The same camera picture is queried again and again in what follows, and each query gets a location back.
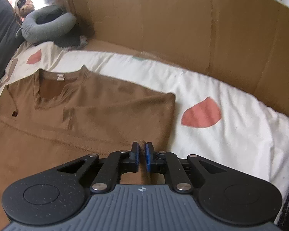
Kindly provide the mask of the grey neck pillow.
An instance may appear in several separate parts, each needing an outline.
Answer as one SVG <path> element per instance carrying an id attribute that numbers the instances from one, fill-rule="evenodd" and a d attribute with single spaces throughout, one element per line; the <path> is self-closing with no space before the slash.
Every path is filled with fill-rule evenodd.
<path id="1" fill-rule="evenodd" d="M 58 5 L 50 5 L 29 13 L 15 36 L 29 43 L 55 40 L 76 25 L 76 17 Z"/>

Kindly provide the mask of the small teddy bear toy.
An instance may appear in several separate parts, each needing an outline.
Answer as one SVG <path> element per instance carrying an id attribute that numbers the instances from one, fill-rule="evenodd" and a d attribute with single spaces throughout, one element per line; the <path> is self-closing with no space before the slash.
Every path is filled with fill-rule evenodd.
<path id="1" fill-rule="evenodd" d="M 31 0 L 17 0 L 14 10 L 19 18 L 24 21 L 31 12 L 35 11 L 35 6 Z"/>

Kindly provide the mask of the black cloth under pillow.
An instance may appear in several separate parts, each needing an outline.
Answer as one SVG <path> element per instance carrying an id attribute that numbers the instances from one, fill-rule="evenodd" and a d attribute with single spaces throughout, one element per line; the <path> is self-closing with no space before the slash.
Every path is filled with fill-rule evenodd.
<path id="1" fill-rule="evenodd" d="M 57 19 L 63 13 L 64 11 L 58 8 L 53 12 L 50 12 L 48 15 L 39 16 L 36 22 L 37 24 L 49 23 Z M 81 35 L 80 29 L 77 25 L 75 25 L 67 34 L 54 38 L 50 41 L 67 50 L 81 49 L 87 45 L 87 37 L 85 35 Z"/>

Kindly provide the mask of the dark grey pillow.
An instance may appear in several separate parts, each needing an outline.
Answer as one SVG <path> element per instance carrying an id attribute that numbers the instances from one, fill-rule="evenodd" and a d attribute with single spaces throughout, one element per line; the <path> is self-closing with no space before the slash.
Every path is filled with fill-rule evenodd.
<path id="1" fill-rule="evenodd" d="M 24 42 L 16 33 L 21 21 L 8 0 L 0 0 L 0 79 L 15 51 Z"/>

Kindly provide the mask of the cream bear print bedsheet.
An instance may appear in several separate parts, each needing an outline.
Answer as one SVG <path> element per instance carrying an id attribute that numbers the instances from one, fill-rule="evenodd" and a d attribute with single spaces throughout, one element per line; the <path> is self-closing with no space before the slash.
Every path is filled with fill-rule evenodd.
<path id="1" fill-rule="evenodd" d="M 4 86 L 38 69 L 72 73 L 86 67 L 102 76 L 175 95 L 174 121 L 162 150 L 206 159 L 274 184 L 289 193 L 289 118 L 219 80 L 131 55 L 66 51 L 51 42 L 23 43 L 0 80 Z"/>

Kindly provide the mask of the brown t-shirt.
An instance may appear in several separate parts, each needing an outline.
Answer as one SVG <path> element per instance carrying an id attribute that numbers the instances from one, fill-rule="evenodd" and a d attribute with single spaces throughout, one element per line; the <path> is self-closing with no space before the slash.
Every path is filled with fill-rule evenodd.
<path id="1" fill-rule="evenodd" d="M 133 142 L 167 146 L 175 95 L 89 71 L 35 73 L 0 95 L 1 197 L 14 181 L 90 153 L 106 157 Z"/>

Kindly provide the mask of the flattened cardboard box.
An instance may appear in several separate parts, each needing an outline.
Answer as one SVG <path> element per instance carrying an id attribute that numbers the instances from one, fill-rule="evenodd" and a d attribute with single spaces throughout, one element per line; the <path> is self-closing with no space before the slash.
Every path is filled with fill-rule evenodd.
<path id="1" fill-rule="evenodd" d="M 275 0 L 57 0 L 87 49 L 206 74 L 289 116 L 289 7 Z"/>

